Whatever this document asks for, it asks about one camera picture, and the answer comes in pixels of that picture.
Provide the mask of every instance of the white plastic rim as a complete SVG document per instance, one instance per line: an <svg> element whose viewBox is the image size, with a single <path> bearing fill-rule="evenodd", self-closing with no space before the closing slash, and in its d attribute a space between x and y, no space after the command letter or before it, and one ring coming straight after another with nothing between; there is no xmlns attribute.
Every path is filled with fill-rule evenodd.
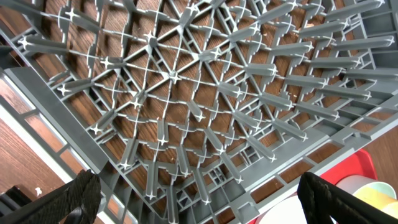
<svg viewBox="0 0 398 224"><path fill-rule="evenodd" d="M355 195L356 192L358 192L364 187L370 187L391 198L397 199L396 191L391 187L391 185L361 175L352 175L346 177L340 182L338 182L336 186L345 190L351 195Z"/></svg>

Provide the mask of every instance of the cross-shaped marking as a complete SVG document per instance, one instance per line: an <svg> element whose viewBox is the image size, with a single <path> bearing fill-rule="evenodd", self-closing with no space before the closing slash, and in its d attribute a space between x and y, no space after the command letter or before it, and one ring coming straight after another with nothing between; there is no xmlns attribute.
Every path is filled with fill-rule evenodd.
<svg viewBox="0 0 398 224"><path fill-rule="evenodd" d="M220 52L220 49L217 47L217 49L214 51L214 52L212 52L213 54L214 54L214 56L216 57L216 58L218 58L220 55L221 55L221 52Z"/></svg>
<svg viewBox="0 0 398 224"><path fill-rule="evenodd" d="M371 92L368 92L368 94L365 97L366 97L366 100L368 100L370 97L372 97Z"/></svg>
<svg viewBox="0 0 398 224"><path fill-rule="evenodd" d="M348 27L348 26L349 26L349 22L348 22L348 20L346 20L345 22L342 22L342 24L344 24L344 27L343 27L343 29L345 29L346 27Z"/></svg>
<svg viewBox="0 0 398 224"><path fill-rule="evenodd" d="M206 118L206 117L203 115L203 113L200 113L199 116L195 116L195 117L198 118L199 122L200 122L203 118Z"/></svg>
<svg viewBox="0 0 398 224"><path fill-rule="evenodd" d="M205 203L205 205L207 205L207 204L209 204L210 202L211 202L211 200L209 200L208 198L206 198L206 200L201 200L202 202L204 202Z"/></svg>
<svg viewBox="0 0 398 224"><path fill-rule="evenodd" d="M308 137L307 137L307 135L303 138L303 141L305 141L305 140L307 140L308 139Z"/></svg>
<svg viewBox="0 0 398 224"><path fill-rule="evenodd" d="M258 130L260 130L260 129L261 129L261 128L260 128L260 122L258 122L257 126L256 126L256 127L254 127L254 129L256 129L256 132L257 132Z"/></svg>
<svg viewBox="0 0 398 224"><path fill-rule="evenodd" d="M361 63L361 58L358 58L358 60L353 61L356 65L355 67L357 67L360 63Z"/></svg>
<svg viewBox="0 0 398 224"><path fill-rule="evenodd" d="M220 150L217 150L218 151L218 153L221 155L221 153L223 153L223 152L226 152L226 150L225 150L225 148L224 147L222 147Z"/></svg>
<svg viewBox="0 0 398 224"><path fill-rule="evenodd" d="M390 38L390 39L388 39L388 41L389 41L389 44L388 44L388 46L390 46L391 44L395 43L395 41L394 41L394 38L393 38L393 37L392 37L392 38Z"/></svg>
<svg viewBox="0 0 398 224"><path fill-rule="evenodd" d="M190 175L190 173L189 172L187 172L187 171L185 171L185 172L181 172L183 175L184 175L184 177L187 177L188 175Z"/></svg>
<svg viewBox="0 0 398 224"><path fill-rule="evenodd" d="M112 63L109 62L109 56L105 58L105 61L100 61L100 63L103 63L106 69L108 69L109 65L112 65Z"/></svg>
<svg viewBox="0 0 398 224"><path fill-rule="evenodd" d="M278 72L278 69L276 68L276 66L274 66L272 69L268 68L268 70L271 71L273 75L275 75L275 73Z"/></svg>
<svg viewBox="0 0 398 224"><path fill-rule="evenodd" d="M94 128L91 128L91 130L93 130L95 134L97 134L99 131L102 131L102 129L98 128L98 124L96 124Z"/></svg>
<svg viewBox="0 0 398 224"><path fill-rule="evenodd" d="M134 109L137 109L137 106L140 108L142 105L138 102L138 97L136 98L136 100L134 102L131 102L131 104L134 105Z"/></svg>
<svg viewBox="0 0 398 224"><path fill-rule="evenodd" d="M260 32L259 26L255 25L253 28L254 28L254 33Z"/></svg>
<svg viewBox="0 0 398 224"><path fill-rule="evenodd" d="M168 142L168 141L165 140L165 136L163 136L162 139L158 139L158 141L160 142L160 145L161 145L161 146L163 146L163 144L165 144L166 142Z"/></svg>
<svg viewBox="0 0 398 224"><path fill-rule="evenodd" d="M178 81L178 80L181 80L181 78L178 77L178 75L176 75L176 76L169 76L169 78L173 81L173 84L174 84L174 85L177 84L177 81Z"/></svg>
<svg viewBox="0 0 398 224"><path fill-rule="evenodd" d="M31 45L28 41L26 41L26 37L24 37L22 40L18 40L19 44L22 44L24 46L24 49L26 50L26 46Z"/></svg>
<svg viewBox="0 0 398 224"><path fill-rule="evenodd" d="M292 1L292 2L289 2L289 3L291 3L291 5L292 5L294 8L297 7L297 6L299 6L299 5L297 4L296 1Z"/></svg>
<svg viewBox="0 0 398 224"><path fill-rule="evenodd" d="M236 93L236 98L239 98L239 96L243 94L241 89L239 89L238 91L233 91L233 93Z"/></svg>
<svg viewBox="0 0 398 224"><path fill-rule="evenodd" d="M243 181L243 178L242 178L242 176L240 175L239 176L239 179L235 179L236 180L236 182L238 183L238 184L240 184L242 181Z"/></svg>
<svg viewBox="0 0 398 224"><path fill-rule="evenodd" d="M74 16L80 17L78 14L75 14L75 13L73 12L73 8L70 10L70 12L66 12L65 14L68 15L68 16L70 17L70 20L72 20Z"/></svg>
<svg viewBox="0 0 398 224"><path fill-rule="evenodd" d="M130 165L127 164L127 162L126 162L126 163L123 163L123 164L120 164L120 165L123 166L123 169L124 169L124 170L126 170L128 167L130 167Z"/></svg>
<svg viewBox="0 0 398 224"><path fill-rule="evenodd" d="M57 90L61 91L62 96L65 96L65 93L72 92L71 90L65 88L65 84L63 84L61 88L57 88Z"/></svg>
<svg viewBox="0 0 398 224"><path fill-rule="evenodd" d="M152 31L149 31L148 34L144 34L144 36L147 37L148 40L149 40L151 37L154 37L154 36L152 35Z"/></svg>
<svg viewBox="0 0 398 224"><path fill-rule="evenodd" d="M152 198L156 197L152 192L150 193L150 195L147 195L149 197L149 200L152 200Z"/></svg>
<svg viewBox="0 0 398 224"><path fill-rule="evenodd" d="M308 47L308 48L309 48L309 50L308 50L308 51L310 51L310 50L314 49L314 47L313 47L313 45L312 45L312 42L310 42L310 44L309 44L309 45L306 45L306 47Z"/></svg>
<svg viewBox="0 0 398 224"><path fill-rule="evenodd" d="M274 154L274 156L272 156L272 158L268 157L268 159L270 159L271 162L274 162L276 160L275 154Z"/></svg>

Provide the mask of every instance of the gray plastic rail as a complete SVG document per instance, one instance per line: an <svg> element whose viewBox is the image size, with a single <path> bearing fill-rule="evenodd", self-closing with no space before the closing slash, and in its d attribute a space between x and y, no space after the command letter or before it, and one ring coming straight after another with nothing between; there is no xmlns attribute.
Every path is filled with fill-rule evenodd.
<svg viewBox="0 0 398 224"><path fill-rule="evenodd" d="M229 7L224 0L202 0L187 3L183 12L179 12L173 1L167 1L178 19L174 19L162 12L161 5L167 0L160 0L159 10L143 10L136 7L132 0L104 1L96 0L96 19L92 19L77 9L71 8L71 1L60 8L58 14L49 14L43 10L43 0L33 0L32 4L23 0L0 0L0 5L19 11L32 25L20 35L14 36L11 31L0 23L0 35L7 45L0 46L0 66L2 79L13 87L21 98L32 108L30 112L19 114L4 98L0 98L1 118L64 180L69 181L75 173L60 157L61 153L68 150L83 164L101 176L103 203L98 216L106 223L123 223L125 219L133 223L206 223L212 220L218 223L217 216L225 210L231 209L234 219L231 223L246 223L256 218L286 196L297 189L299 178L286 182L280 174L298 162L310 165L311 172L322 174L349 155L369 144L372 140L384 134L398 122L398 96L397 76L398 71L393 69L376 68L373 53L374 49L395 45L394 35L385 34L366 35L362 15L381 9L383 0L366 0L356 2L345 0L345 7L336 9L332 0L312 0L302 3L300 0L280 0L282 4L271 10L266 6L270 0L240 0L238 6ZM105 4L119 7L128 12L128 20L122 32L106 30L100 26L101 13ZM290 12L299 8L305 11L302 29L298 30L292 23ZM204 14L211 14L207 26L197 26L195 19ZM155 26L145 38L129 34L127 31L132 26L134 15L145 15L155 20ZM314 16L325 18L323 24L308 26ZM62 42L54 42L44 36L41 29L43 17L54 19L58 22L63 34ZM254 22L245 28L238 29L241 19L249 18ZM214 27L215 19L221 22L222 30ZM157 33L157 24L166 21L175 27L162 36ZM88 32L94 33L94 41L87 52L78 52L67 47L69 25L74 24ZM273 42L270 46L262 42L266 30L261 25L267 24L276 28ZM192 35L192 30L205 35L205 43L201 48ZM354 40L346 40L346 34L353 31ZM100 57L96 55L99 32L118 35L121 37L122 51L120 57ZM280 44L281 38L293 33L298 36L298 41L293 44ZM179 36L179 47L161 44L162 40L170 35ZM224 41L212 49L208 49L211 36L217 36ZM145 43L146 46L127 55L127 41ZM240 45L248 46L246 57L242 54ZM321 50L330 48L329 57L318 57ZM159 49L176 50L173 67L169 67ZM308 58L305 54L313 50L313 56ZM351 50L358 50L355 55ZM26 67L13 67L7 63L9 52L15 51L23 59ZM259 51L269 53L263 63L252 63L252 57ZM232 62L231 53L234 52L239 63ZM65 71L46 80L41 76L43 71L34 60L36 53L54 54ZM83 79L65 60L66 54L76 54L86 57L89 72ZM148 64L155 63L157 69L140 67L128 61L147 54ZM186 66L177 69L179 56L190 55L192 60ZM290 58L287 75L279 75L275 66L277 56ZM103 63L106 71L93 76L96 61ZM211 69L211 62L223 64L221 77ZM195 78L188 78L182 73L199 64ZM304 76L295 75L293 69L297 65L308 65L309 69ZM144 83L148 72L158 73L163 79L154 86L142 86L136 82L136 77L127 69L128 67L145 71ZM213 82L201 80L201 69L205 68L211 75ZM232 67L239 71L229 78L224 74ZM313 75L314 69L323 69L321 77ZM101 77L115 71L118 74L113 86L104 86L98 83ZM254 75L260 75L260 85L254 80ZM329 85L329 80L337 75L343 78ZM190 101L175 100L171 97L171 87L180 80L193 82ZM266 86L275 80L284 82L278 95L265 92ZM365 80L363 85L357 85L356 80ZM256 92L248 92L248 82L254 86ZM157 96L153 90L161 85L169 85L168 97ZM217 89L213 106L205 106L195 102L195 93L200 85L210 85ZM287 85L301 86L298 100L294 103L290 99ZM112 91L112 101L108 101L100 94L99 89ZM68 104L68 99L73 94L82 91L103 115L93 125L83 121L76 111ZM307 93L315 91L315 96L304 101ZM133 99L123 105L117 105L118 94L129 93ZM228 110L219 108L218 97L225 99ZM330 106L324 106L322 99L326 96L337 96L340 99ZM165 102L163 116L159 119L145 118L140 114L144 102L148 98L157 98ZM102 103L106 110L99 106ZM166 122L167 109L175 104L186 105L188 108L186 123ZM137 114L123 114L121 110L128 105L134 105ZM271 113L270 106L276 110ZM190 118L201 121L204 111L211 113L207 128L190 126ZM279 118L281 111L289 111ZM230 114L232 119L228 132L211 129L212 121L218 114ZM310 115L310 119L298 125L294 118L301 113ZM387 114L387 118L375 116ZM64 146L58 152L53 151L49 145L29 126L26 118L40 115L52 131L62 139ZM155 123L157 125L157 142L136 138L137 129L133 138L125 137L116 124L116 117L128 119L134 124ZM244 134L236 134L233 124L236 122ZM369 130L355 129L358 123L371 126ZM179 145L169 144L169 127L173 126L182 131ZM189 132L203 132L205 140L201 149L184 146L184 140ZM266 147L260 139L275 132L278 141ZM119 136L126 144L123 156L116 159L111 151L104 145L114 136ZM234 141L243 139L238 147L226 152L226 148ZM210 152L206 148L208 142L216 149ZM323 161L314 161L308 155L315 152L325 144L332 143L340 149ZM159 162L154 157L153 161L144 160L139 153L139 145L149 146L155 154L158 151L175 150L177 159L175 163ZM190 165L187 152L193 152L198 157L196 167ZM206 167L200 164L206 158L219 156L219 159ZM240 157L244 163L235 166L233 157ZM111 164L116 173L108 172L106 164ZM229 170L226 174L220 169L224 164ZM142 189L129 175L134 169L143 166L147 171L146 188ZM158 180L159 169L166 170L172 176L170 185ZM204 175L211 177L212 183L207 185ZM178 177L187 177L181 184L174 184ZM120 184L119 179L127 185ZM276 179L283 187L256 202L251 194L268 181ZM198 193L191 196L187 187L196 184ZM155 204L167 199L167 208L159 211ZM114 214L108 208L109 201L113 199L118 203L119 212Z"/></svg>
<svg viewBox="0 0 398 224"><path fill-rule="evenodd" d="M387 0L375 10L362 13L364 29L368 37L391 35L397 39L398 35L398 1ZM374 64L377 68L398 68L394 58L398 57L398 45L393 43L388 47L371 49Z"/></svg>

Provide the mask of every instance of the red container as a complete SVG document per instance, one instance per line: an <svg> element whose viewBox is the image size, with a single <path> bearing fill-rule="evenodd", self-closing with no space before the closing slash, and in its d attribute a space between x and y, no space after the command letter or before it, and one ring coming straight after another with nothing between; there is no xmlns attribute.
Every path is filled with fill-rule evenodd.
<svg viewBox="0 0 398 224"><path fill-rule="evenodd" d="M347 159L341 161L322 174L321 177L331 184L336 185L339 181L351 175L362 175L377 180L372 157L364 149L360 149ZM254 224L256 220L252 220L249 224Z"/></svg>

